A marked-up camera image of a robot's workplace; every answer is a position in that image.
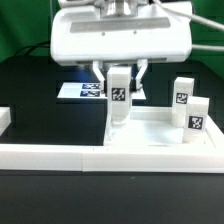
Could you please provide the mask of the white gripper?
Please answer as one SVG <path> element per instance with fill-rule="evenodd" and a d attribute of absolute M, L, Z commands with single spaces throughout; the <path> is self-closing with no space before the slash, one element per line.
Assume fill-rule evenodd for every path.
<path fill-rule="evenodd" d="M 135 62 L 134 90 L 153 62 L 182 62 L 192 49 L 189 1 L 61 1 L 53 20 L 51 56 L 63 66 L 92 63 L 105 92 L 103 62 Z"/>

